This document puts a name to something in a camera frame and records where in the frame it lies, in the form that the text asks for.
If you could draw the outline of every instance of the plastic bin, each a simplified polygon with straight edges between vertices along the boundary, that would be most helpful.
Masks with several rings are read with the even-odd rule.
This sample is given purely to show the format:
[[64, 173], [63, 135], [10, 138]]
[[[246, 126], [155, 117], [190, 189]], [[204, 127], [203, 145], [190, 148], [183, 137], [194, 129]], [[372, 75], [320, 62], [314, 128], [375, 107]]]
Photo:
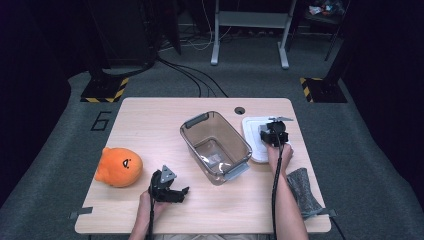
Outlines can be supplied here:
[[251, 147], [218, 112], [206, 112], [186, 121], [180, 133], [212, 184], [221, 185], [249, 169]]

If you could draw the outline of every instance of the dark background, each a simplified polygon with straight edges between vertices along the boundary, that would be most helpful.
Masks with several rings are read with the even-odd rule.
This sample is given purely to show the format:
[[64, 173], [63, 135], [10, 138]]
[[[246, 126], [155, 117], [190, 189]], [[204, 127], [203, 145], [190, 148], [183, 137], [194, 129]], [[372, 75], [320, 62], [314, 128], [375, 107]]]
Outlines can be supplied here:
[[[343, 33], [343, 81], [374, 140], [424, 204], [424, 3], [353, 1]], [[3, 1], [1, 204], [31, 165], [67, 105], [67, 80], [87, 71], [76, 22], [99, 65], [106, 53], [82, 0]]]

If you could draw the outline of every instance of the gray carpet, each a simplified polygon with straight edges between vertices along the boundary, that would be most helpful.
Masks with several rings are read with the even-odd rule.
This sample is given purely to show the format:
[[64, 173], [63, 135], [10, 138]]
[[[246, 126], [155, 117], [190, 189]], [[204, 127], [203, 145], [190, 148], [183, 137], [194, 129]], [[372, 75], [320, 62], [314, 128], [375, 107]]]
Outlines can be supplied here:
[[[348, 103], [308, 103], [299, 78], [324, 77], [336, 55], [324, 62], [329, 43], [296, 38], [288, 53], [290, 69], [279, 64], [276, 38], [233, 39], [221, 45], [219, 65], [211, 66], [212, 46], [203, 51], [183, 47], [160, 56], [201, 70], [229, 97], [288, 98], [292, 101], [324, 201], [337, 210], [347, 239], [424, 239], [424, 215], [409, 184], [376, 146], [348, 91]], [[124, 72], [128, 69], [115, 70]], [[213, 83], [207, 82], [224, 97]], [[0, 239], [87, 239], [74, 231], [70, 212], [84, 201], [101, 149], [105, 146], [121, 101], [82, 103], [88, 73], [69, 79], [72, 95], [56, 128], [34, 163], [0, 210]], [[125, 97], [197, 97], [197, 86], [184, 75], [156, 63], [131, 77]], [[203, 86], [202, 97], [207, 97]], [[101, 111], [110, 121], [105, 131], [90, 131]], [[127, 239], [128, 236], [93, 236]], [[333, 225], [311, 239], [341, 239]]]

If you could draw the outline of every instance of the gray cloth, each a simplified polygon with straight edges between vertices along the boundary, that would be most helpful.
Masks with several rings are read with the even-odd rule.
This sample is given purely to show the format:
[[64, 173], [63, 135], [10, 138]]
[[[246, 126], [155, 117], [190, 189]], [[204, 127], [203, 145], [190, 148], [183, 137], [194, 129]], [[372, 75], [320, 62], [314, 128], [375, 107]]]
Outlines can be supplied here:
[[288, 174], [287, 181], [303, 219], [315, 216], [323, 210], [314, 195], [312, 195], [306, 168], [299, 168]]

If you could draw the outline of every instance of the clear plastic container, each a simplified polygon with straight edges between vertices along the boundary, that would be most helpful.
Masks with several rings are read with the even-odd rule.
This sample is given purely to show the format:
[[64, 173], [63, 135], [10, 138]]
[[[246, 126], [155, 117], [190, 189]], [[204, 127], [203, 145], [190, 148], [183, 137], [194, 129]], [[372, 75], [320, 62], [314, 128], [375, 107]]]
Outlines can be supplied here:
[[249, 169], [251, 147], [218, 112], [186, 121], [180, 133], [212, 184], [221, 185]]

